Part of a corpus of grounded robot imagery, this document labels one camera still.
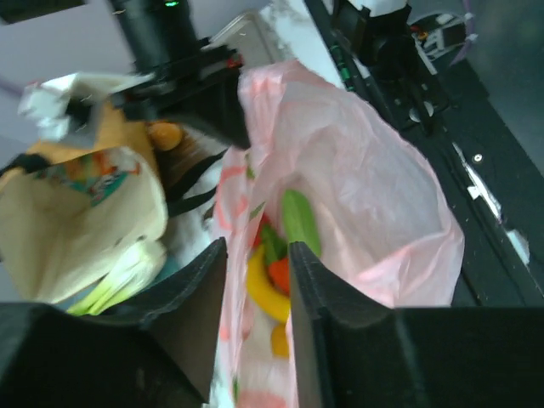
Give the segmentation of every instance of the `green pepper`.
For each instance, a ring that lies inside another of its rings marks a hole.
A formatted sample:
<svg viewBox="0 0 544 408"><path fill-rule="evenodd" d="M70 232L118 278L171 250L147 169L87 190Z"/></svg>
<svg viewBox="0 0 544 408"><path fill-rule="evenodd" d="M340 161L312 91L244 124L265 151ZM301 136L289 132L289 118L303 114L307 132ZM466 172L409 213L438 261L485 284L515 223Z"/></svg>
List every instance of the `green pepper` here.
<svg viewBox="0 0 544 408"><path fill-rule="evenodd" d="M270 266L287 256L287 242L270 225L263 225L261 240L264 243L264 262L266 266Z"/></svg>

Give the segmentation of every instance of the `brown paper bag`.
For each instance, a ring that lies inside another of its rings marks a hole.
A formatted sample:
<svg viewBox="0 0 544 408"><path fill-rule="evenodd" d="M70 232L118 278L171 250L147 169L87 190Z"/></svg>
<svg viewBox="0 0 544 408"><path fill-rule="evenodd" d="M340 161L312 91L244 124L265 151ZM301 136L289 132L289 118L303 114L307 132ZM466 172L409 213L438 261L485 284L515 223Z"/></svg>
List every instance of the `brown paper bag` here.
<svg viewBox="0 0 544 408"><path fill-rule="evenodd" d="M142 122L107 103L93 149L39 142L27 153L54 165L0 179L0 255L24 299L63 301L135 241L164 233L164 192Z"/></svg>

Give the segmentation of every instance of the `pink plastic bag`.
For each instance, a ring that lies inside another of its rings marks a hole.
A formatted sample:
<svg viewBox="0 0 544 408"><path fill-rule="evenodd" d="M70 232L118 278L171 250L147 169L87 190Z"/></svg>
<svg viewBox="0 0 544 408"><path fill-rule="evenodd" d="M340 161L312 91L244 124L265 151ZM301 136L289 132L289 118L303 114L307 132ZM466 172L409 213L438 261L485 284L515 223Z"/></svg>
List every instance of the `pink plastic bag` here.
<svg viewBox="0 0 544 408"><path fill-rule="evenodd" d="M227 152L218 186L214 234L229 252L219 347L238 407L292 408L292 352L272 355L275 322L246 289L260 218L281 231L286 188L312 202L323 264L391 308L449 305L464 239L427 161L354 94L293 61L248 72L240 96L252 148Z"/></svg>

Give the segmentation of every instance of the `gray wall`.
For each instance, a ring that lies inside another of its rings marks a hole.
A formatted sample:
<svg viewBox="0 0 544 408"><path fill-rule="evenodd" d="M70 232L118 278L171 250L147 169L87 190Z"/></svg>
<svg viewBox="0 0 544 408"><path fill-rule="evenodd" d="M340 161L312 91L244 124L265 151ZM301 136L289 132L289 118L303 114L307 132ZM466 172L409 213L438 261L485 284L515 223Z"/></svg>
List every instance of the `gray wall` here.
<svg viewBox="0 0 544 408"><path fill-rule="evenodd" d="M210 37L247 9L268 0L192 0L193 21L201 37ZM14 25L0 23L0 76L26 84L77 71L123 73L131 55L105 0ZM0 166L36 141L34 126L17 117L18 100L0 93ZM0 301L16 298L0 265Z"/></svg>

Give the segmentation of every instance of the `metal tray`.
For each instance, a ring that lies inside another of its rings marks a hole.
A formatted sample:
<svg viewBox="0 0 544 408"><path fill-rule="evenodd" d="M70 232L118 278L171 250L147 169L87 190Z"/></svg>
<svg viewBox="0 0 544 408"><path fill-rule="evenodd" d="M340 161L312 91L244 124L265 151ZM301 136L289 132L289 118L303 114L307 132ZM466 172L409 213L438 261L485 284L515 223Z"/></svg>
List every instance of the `metal tray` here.
<svg viewBox="0 0 544 408"><path fill-rule="evenodd" d="M236 17L212 38L212 44L227 44L236 48L242 54L246 68L257 68L283 60L281 51L258 11L248 11Z"/></svg>

